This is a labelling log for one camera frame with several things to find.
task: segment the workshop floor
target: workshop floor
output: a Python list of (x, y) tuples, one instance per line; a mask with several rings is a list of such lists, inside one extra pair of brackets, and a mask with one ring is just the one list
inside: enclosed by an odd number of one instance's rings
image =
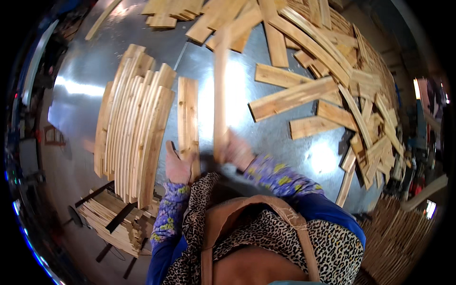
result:
[[(391, 47), (388, 40), (364, 15), (356, 5), (350, 6), (342, 13), (349, 21), (354, 22), (377, 51)], [(40, 128), (49, 125), (48, 109), (52, 102), (52, 90), (46, 90), (40, 118)], [(68, 139), (66, 146), (44, 146), (41, 143), (42, 167), (47, 178), (47, 193), (57, 210), (61, 221), (69, 219), (67, 205), (73, 205), (81, 196), (85, 196), (92, 187), (105, 183), (93, 171), (93, 154), (86, 149), (93, 149), (91, 143), (81, 145)], [(369, 206), (373, 209), (375, 202)], [(141, 256), (127, 280), (122, 278), (132, 259), (122, 252), (112, 249), (101, 263), (95, 261), (96, 256), (105, 247), (105, 242), (87, 227), (77, 228), (74, 224), (65, 227), (64, 245), (73, 257), (77, 267), (96, 284), (144, 284), (150, 256)]]

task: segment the metal table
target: metal table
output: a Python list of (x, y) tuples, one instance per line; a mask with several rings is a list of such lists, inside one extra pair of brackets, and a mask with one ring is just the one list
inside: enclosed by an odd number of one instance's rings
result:
[[(177, 76), (197, 79), (199, 140), (202, 171), (211, 169), (207, 159), (212, 155), (213, 136), (213, 53), (205, 46), (189, 41), (185, 33), (194, 23), (178, 22), (175, 29), (153, 31), (140, 13), (146, 2), (124, 0), (109, 15), (91, 41), (84, 37), (110, 0), (100, 0), (89, 13), (76, 37), (70, 43), (66, 57), (55, 81), (48, 121), (58, 128), (73, 144), (94, 144), (98, 111), (106, 83), (113, 80), (121, 56), (131, 43), (145, 46), (146, 53), (157, 61), (156, 68), (165, 62), (177, 71)], [(290, 71), (311, 77), (288, 50)], [(315, 114), (315, 102), (254, 123), (247, 103), (282, 88), (254, 81), (255, 64), (270, 65), (263, 25), (252, 31), (242, 54), (230, 52), (226, 72), (227, 124), (251, 145), (254, 152), (269, 152), (277, 159), (295, 167), (300, 173), (319, 182), (326, 196), (335, 201), (344, 171), (339, 167), (348, 150), (352, 136), (344, 128), (312, 137), (291, 140), (288, 122), (291, 119)], [(172, 90), (177, 92), (177, 80)], [(165, 141), (177, 142), (177, 98), (171, 108), (166, 126), (156, 183), (166, 181)], [(78, 167), (91, 168), (85, 163)], [(237, 180), (233, 166), (220, 171)], [(376, 185), (369, 191), (354, 179), (344, 208), (350, 212), (372, 209), (380, 195)]]

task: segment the glove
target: glove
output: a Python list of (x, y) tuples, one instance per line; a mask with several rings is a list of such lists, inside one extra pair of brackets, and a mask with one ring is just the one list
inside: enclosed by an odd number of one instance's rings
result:
[(225, 160), (244, 172), (255, 159), (249, 143), (228, 130), (228, 145), (223, 150)]
[(171, 183), (188, 184), (192, 174), (192, 163), (196, 159), (196, 153), (191, 153), (187, 159), (181, 160), (174, 150), (172, 142), (166, 142), (166, 165), (165, 173)]

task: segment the purple floral sleeve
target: purple floral sleeve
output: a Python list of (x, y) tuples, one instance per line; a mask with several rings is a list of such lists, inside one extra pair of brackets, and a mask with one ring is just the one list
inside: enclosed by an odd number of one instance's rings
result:
[(269, 154), (257, 156), (245, 170), (244, 177), (271, 190), (277, 197), (287, 200), (296, 200), (309, 193), (324, 195), (320, 184), (277, 162)]
[(152, 251), (158, 243), (181, 234), (182, 220), (190, 197), (188, 185), (165, 183), (163, 186), (166, 193), (160, 201), (157, 219), (150, 236)]

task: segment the leopard print scarf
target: leopard print scarf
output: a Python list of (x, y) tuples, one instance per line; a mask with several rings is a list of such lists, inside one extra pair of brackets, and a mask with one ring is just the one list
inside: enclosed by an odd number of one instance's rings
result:
[[(163, 284), (201, 283), (205, 212), (218, 179), (217, 173), (209, 173), (192, 185), (189, 211), (182, 226), (188, 246), (169, 267)], [(241, 221), (227, 237), (216, 242), (213, 261), (222, 259), (242, 246), (255, 245), (283, 256), (307, 273), (296, 231), (272, 210), (253, 209), (239, 217)], [(356, 235), (342, 226), (323, 220), (307, 222), (307, 227), (320, 281), (326, 284), (351, 284), (363, 259), (363, 245)]]

